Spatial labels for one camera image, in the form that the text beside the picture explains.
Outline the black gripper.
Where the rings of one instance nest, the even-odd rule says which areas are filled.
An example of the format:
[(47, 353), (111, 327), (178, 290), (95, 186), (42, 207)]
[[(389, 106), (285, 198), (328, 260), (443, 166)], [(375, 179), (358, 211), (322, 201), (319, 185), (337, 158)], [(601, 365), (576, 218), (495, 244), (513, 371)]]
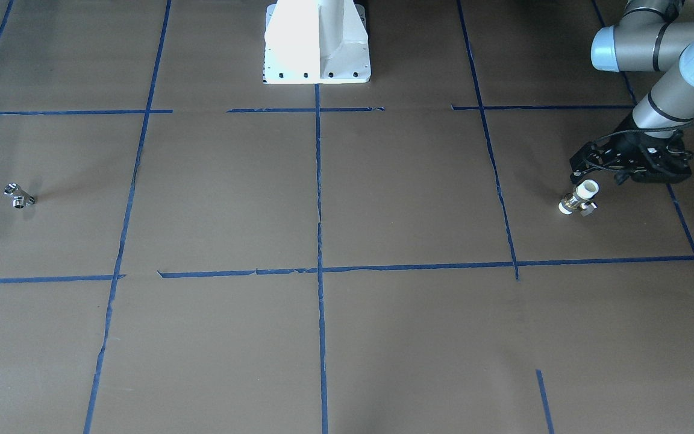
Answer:
[(598, 166), (629, 175), (678, 175), (678, 132), (669, 137), (653, 137), (644, 133), (626, 133), (611, 137), (599, 149), (587, 142), (570, 157), (572, 184)]

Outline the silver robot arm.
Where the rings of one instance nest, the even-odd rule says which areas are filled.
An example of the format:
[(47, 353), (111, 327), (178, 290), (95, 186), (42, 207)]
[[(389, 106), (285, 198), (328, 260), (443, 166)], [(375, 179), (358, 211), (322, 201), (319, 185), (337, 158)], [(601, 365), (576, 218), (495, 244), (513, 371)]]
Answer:
[(678, 22), (683, 1), (630, 1), (619, 24), (601, 28), (590, 47), (599, 71), (663, 76), (611, 134), (570, 159), (573, 183), (611, 171), (617, 184), (680, 183), (693, 157), (683, 142), (694, 126), (694, 22)]

